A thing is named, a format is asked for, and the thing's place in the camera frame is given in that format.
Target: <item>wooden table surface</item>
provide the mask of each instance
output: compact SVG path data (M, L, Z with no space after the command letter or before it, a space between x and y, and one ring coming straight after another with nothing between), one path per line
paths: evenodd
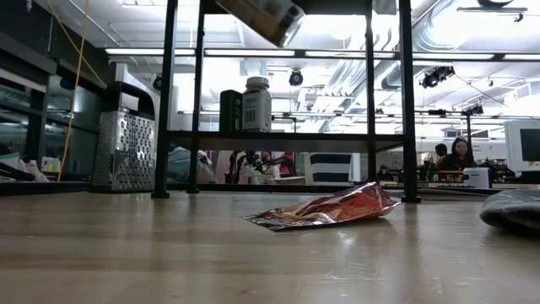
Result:
M381 182L381 185L387 188L404 187L402 182ZM418 187L463 187L462 182L418 182ZM539 189L537 184L519 184L519 183L494 183L493 189Z
M486 226L479 201L281 233L240 218L303 198L0 198L0 302L538 303L540 241Z

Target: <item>white bottle cap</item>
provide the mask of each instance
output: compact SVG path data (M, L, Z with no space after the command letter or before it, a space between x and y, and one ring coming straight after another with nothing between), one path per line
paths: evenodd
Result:
M254 87L254 86L263 86L265 88L270 88L270 84L268 83L268 79L265 79L264 77L250 77L246 81L246 88L248 87Z

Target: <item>gray cloth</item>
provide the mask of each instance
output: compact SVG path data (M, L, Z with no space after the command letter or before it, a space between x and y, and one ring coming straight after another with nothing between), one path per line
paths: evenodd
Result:
M488 197L480 219L503 229L540 231L540 190L503 191Z

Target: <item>white bottle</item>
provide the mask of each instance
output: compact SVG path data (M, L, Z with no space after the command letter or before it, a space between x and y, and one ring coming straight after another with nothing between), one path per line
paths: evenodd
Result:
M272 96L268 79L250 77L242 98L242 131L270 132L272 130Z

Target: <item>metal can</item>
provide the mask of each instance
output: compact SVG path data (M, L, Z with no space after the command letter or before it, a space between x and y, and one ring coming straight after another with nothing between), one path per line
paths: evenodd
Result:
M216 0L224 10L277 47L287 46L302 17L302 8L289 0Z

